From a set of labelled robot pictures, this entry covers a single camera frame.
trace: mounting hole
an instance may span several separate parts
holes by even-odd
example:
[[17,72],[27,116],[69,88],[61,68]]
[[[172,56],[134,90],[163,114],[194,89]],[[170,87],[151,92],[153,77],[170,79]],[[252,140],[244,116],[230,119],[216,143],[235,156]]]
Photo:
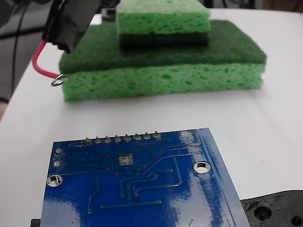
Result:
[[259,221],[266,221],[271,218],[272,211],[269,207],[266,206],[260,206],[254,210],[254,216]]
[[299,216],[294,216],[290,222],[293,226],[296,226],[296,227],[302,226],[302,224],[303,224],[303,220]]
[[197,162],[194,164],[194,170],[199,174],[206,174],[210,171],[211,166],[207,162]]
[[51,175],[46,180],[46,184],[50,187],[58,187],[62,182],[63,178],[60,175]]

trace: stacked sponges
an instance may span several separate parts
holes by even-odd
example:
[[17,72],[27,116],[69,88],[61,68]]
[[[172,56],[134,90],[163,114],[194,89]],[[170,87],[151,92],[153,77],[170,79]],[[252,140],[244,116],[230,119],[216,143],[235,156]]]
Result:
[[[77,50],[63,55],[65,100],[259,88],[266,55],[231,22],[208,17],[197,0],[122,1],[119,25],[91,26]],[[210,27],[208,45],[197,42]]]
[[118,8],[122,47],[205,44],[210,12],[197,0],[127,0]]

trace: white table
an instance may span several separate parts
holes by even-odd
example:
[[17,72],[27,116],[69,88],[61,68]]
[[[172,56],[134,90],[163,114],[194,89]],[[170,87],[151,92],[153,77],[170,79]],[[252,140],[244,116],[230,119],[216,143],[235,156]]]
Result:
[[[65,103],[30,64],[0,123],[0,220],[40,218],[54,141],[209,127],[240,199],[303,190],[303,15],[214,9],[268,55],[260,90]],[[48,44],[38,63],[56,71]]]

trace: red wire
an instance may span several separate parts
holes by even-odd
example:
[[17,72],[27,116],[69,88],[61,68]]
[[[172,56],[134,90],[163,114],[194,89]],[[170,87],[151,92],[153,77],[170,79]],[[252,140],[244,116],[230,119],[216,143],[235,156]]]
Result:
[[41,73],[42,75],[45,75],[45,76],[47,76],[47,77],[51,77],[51,78],[54,78],[54,79],[55,79],[55,78],[57,78],[57,77],[59,76],[58,74],[55,74],[55,73],[52,73],[52,72],[47,72],[47,71],[43,70],[42,68],[40,68],[40,67],[37,65],[37,59],[38,59],[38,57],[39,57],[41,51],[43,50],[43,48],[44,48],[45,45],[47,44],[47,42],[48,42],[48,39],[45,39],[45,40],[43,40],[42,43],[40,44],[40,46],[39,46],[39,48],[38,48],[38,50],[37,50],[37,52],[35,53],[34,58],[33,58],[33,66],[34,66],[34,69],[35,69],[37,72]]

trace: black electrical tape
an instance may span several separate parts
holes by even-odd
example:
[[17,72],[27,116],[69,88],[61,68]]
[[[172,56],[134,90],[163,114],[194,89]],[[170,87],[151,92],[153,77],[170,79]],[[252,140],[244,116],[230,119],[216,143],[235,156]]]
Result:
[[113,8],[120,0],[54,0],[43,32],[60,50],[74,52],[99,8]]

